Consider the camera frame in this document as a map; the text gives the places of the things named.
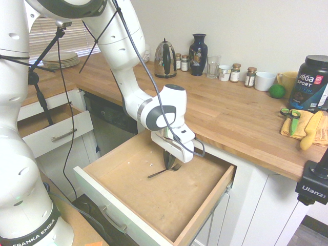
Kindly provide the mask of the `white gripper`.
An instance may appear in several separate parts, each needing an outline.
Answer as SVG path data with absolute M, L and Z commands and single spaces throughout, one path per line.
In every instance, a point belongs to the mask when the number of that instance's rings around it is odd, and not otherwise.
M 164 149 L 163 161 L 166 170 L 169 167 L 173 166 L 176 158 L 182 161 L 183 163 L 187 163 L 193 159 L 193 153 L 187 151 L 177 141 L 165 139 L 164 137 L 159 136 L 157 132 L 154 131 L 151 132 L 151 139 Z

